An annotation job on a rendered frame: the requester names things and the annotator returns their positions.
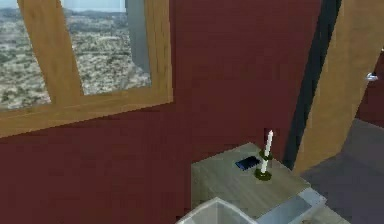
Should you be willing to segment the wooden framed window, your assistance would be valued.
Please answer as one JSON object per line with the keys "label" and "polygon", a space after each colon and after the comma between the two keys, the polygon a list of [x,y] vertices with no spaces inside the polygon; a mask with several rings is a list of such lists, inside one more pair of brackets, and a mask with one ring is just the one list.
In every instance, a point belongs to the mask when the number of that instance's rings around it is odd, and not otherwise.
{"label": "wooden framed window", "polygon": [[59,0],[17,0],[51,102],[0,112],[0,138],[173,101],[170,0],[144,0],[151,85],[85,95]]}

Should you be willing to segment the grey bin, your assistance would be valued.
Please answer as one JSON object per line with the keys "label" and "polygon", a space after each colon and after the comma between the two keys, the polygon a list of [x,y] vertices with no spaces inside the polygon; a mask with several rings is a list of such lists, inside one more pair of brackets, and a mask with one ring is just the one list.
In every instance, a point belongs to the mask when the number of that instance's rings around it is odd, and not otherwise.
{"label": "grey bin", "polygon": [[175,224],[259,224],[235,205],[219,197],[201,203]]}

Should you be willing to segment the dark blue phone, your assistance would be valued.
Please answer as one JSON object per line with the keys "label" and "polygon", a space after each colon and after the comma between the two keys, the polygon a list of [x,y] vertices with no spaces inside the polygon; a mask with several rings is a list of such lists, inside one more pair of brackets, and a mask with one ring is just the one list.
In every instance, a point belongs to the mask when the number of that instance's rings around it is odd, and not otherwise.
{"label": "dark blue phone", "polygon": [[260,160],[255,156],[249,156],[242,160],[239,160],[235,163],[235,165],[240,168],[242,171],[245,171],[249,168],[252,168],[260,163]]}

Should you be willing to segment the wooden room door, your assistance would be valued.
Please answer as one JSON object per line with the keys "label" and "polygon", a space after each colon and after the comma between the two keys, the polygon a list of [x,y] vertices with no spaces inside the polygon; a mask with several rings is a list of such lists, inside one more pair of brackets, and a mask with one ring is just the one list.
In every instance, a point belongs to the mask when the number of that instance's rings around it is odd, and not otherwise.
{"label": "wooden room door", "polygon": [[293,171],[338,154],[384,48],[384,0],[342,0]]}

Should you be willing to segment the white candle in green holder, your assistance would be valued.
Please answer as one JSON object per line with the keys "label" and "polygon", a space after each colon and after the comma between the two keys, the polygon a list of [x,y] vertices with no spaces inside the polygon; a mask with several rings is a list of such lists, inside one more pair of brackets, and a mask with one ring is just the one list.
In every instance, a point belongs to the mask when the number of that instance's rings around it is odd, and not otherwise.
{"label": "white candle in green holder", "polygon": [[272,174],[267,171],[268,162],[272,160],[271,146],[273,141],[274,132],[270,130],[267,135],[265,149],[259,152],[262,159],[261,167],[255,170],[255,177],[262,181],[271,179]]}

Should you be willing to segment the light wooden stand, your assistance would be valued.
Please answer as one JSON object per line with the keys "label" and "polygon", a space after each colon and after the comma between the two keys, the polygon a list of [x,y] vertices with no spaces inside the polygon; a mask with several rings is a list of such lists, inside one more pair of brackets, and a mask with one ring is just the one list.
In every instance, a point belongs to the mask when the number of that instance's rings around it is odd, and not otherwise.
{"label": "light wooden stand", "polygon": [[[267,170],[272,174],[268,181],[254,175],[255,169],[242,171],[235,163],[249,156],[259,156],[260,149],[247,143],[216,154],[191,165],[191,206],[219,197],[257,221],[259,217],[297,195],[310,183],[291,172],[279,161],[268,162]],[[302,224],[351,224],[326,203],[310,220]]]}

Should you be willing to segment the grey flat box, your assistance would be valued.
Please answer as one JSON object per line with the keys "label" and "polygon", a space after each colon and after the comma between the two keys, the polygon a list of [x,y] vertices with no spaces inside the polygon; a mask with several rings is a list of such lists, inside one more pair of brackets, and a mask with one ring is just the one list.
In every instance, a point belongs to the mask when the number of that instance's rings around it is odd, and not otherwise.
{"label": "grey flat box", "polygon": [[309,187],[257,219],[259,224],[302,224],[325,206],[327,199]]}

